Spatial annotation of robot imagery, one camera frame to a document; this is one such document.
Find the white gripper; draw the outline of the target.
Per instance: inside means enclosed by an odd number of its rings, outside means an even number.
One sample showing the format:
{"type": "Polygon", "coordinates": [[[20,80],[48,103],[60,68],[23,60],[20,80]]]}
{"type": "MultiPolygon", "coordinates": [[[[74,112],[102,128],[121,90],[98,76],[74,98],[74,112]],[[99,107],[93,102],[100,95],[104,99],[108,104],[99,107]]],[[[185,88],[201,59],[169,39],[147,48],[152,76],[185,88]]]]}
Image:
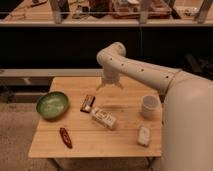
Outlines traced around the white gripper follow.
{"type": "Polygon", "coordinates": [[[118,88],[123,89],[122,84],[118,83],[119,80],[120,80],[120,76],[117,72],[103,71],[102,82],[104,84],[98,85],[96,90],[99,90],[99,89],[105,87],[106,84],[115,84],[118,88]]]}

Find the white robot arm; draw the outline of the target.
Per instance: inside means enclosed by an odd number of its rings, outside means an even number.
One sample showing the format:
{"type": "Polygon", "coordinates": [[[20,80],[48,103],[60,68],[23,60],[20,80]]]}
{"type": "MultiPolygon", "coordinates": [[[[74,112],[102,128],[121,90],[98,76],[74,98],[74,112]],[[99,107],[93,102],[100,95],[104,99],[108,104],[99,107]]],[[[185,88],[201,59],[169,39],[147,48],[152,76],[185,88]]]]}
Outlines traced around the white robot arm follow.
{"type": "Polygon", "coordinates": [[[213,171],[213,81],[126,57],[115,42],[96,56],[102,83],[117,84],[124,74],[165,96],[162,126],[163,171],[213,171]]]}

